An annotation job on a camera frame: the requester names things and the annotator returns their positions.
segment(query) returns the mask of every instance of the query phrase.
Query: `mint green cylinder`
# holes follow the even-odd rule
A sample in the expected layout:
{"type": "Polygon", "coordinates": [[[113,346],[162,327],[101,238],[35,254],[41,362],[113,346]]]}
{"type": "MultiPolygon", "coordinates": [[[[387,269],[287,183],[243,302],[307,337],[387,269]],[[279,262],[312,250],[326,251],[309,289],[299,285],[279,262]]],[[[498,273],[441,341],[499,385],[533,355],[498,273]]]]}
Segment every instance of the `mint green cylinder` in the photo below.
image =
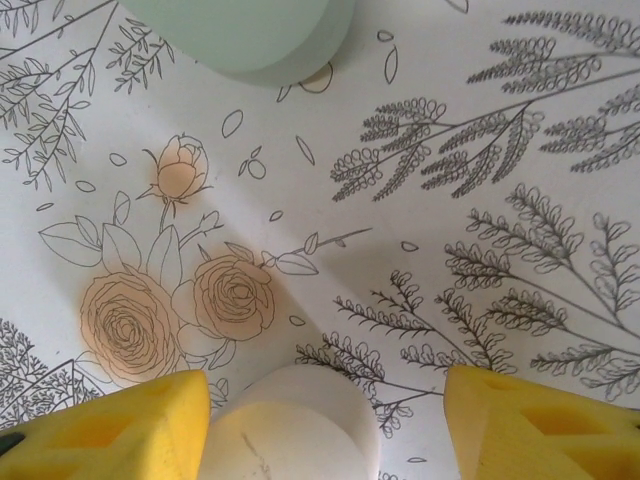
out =
{"type": "Polygon", "coordinates": [[[211,69],[282,86],[320,70],[343,42],[356,0],[121,0],[211,69]]]}

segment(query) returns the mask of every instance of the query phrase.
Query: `white paper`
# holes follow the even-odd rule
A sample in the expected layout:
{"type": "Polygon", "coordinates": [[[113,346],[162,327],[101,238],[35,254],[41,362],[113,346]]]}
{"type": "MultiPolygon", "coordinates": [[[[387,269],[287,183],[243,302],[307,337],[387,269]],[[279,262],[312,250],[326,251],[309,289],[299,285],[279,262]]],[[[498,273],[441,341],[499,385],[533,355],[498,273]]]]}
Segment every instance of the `white paper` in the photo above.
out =
{"type": "Polygon", "coordinates": [[[638,14],[361,1],[267,89],[113,1],[0,0],[0,426],[306,361],[372,401],[381,479],[457,480],[451,364],[637,405],[638,14]]]}

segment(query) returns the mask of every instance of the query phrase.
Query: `white cup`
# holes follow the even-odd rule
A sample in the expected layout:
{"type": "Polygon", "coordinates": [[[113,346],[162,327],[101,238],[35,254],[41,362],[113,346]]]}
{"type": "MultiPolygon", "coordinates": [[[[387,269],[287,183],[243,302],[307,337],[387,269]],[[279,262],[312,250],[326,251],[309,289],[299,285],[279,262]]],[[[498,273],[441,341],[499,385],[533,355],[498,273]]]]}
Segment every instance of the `white cup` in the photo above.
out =
{"type": "Polygon", "coordinates": [[[256,382],[209,427],[199,480],[377,480],[380,437],[349,380],[297,365],[256,382]]]}

